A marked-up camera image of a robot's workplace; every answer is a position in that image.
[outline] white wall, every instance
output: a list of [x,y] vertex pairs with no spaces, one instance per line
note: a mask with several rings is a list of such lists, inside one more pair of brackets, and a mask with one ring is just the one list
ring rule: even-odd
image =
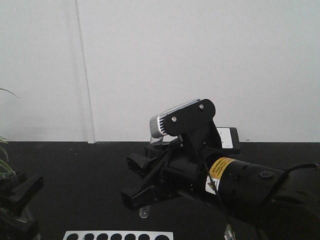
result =
[[97,141],[196,97],[241,141],[320,141],[320,2],[79,0]]
[[[150,117],[197,97],[241,141],[320,141],[319,1],[77,3],[97,141],[147,141]],[[0,135],[93,131],[75,6],[0,1],[0,88],[21,96],[0,93]]]
[[88,140],[83,58],[71,3],[0,1],[0,88],[20,97],[0,91],[0,136]]

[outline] yellow warning label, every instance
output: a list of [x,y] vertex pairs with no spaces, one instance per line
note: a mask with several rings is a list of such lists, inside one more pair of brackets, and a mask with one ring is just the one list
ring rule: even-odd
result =
[[235,159],[228,157],[221,157],[217,161],[214,162],[212,167],[210,168],[210,175],[213,179],[221,179],[222,174],[228,167],[230,163],[235,161]]

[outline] black table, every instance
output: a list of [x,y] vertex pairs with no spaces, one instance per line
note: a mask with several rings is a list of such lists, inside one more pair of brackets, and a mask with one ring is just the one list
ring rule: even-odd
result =
[[[122,204],[120,191],[139,178],[128,170],[126,156],[143,154],[146,142],[11,142],[12,167],[28,176],[42,175],[44,188],[31,202],[43,240],[62,240],[68,230],[173,232],[175,240],[223,240],[224,215],[180,197],[152,206],[147,219]],[[243,161],[285,169],[320,164],[320,143],[243,142]],[[252,226],[233,219],[237,240],[256,240]]]

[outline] warning sticker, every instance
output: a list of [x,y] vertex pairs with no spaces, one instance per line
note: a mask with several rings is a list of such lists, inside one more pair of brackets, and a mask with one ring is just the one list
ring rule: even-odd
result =
[[[228,167],[230,163],[235,161],[235,159],[228,158],[228,157],[221,157],[217,161],[214,162],[212,167],[210,168],[210,176],[212,178],[213,184],[215,185],[216,190],[219,190],[219,184],[221,180],[221,176]],[[216,191],[214,190],[214,186],[210,181],[210,177],[208,176],[206,178],[205,183],[205,191],[211,194],[216,194]]]

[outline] white label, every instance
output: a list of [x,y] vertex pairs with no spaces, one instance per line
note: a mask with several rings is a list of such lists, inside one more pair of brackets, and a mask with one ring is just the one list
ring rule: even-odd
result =
[[[216,179],[216,178],[212,178],[212,181],[213,181],[213,183],[214,183],[214,185],[215,185],[216,190],[218,191],[220,180],[219,180],[219,179]],[[213,189],[213,187],[212,187],[212,184],[211,184],[211,181],[210,181],[210,177],[207,177],[207,178],[206,178],[205,190],[206,190],[208,193],[211,193],[211,194],[215,194],[215,195],[216,195],[216,191],[215,191],[215,190]]]
[[234,145],[232,143],[230,128],[217,127],[217,130],[218,130],[220,138],[221,138],[222,148],[223,149],[233,149]]

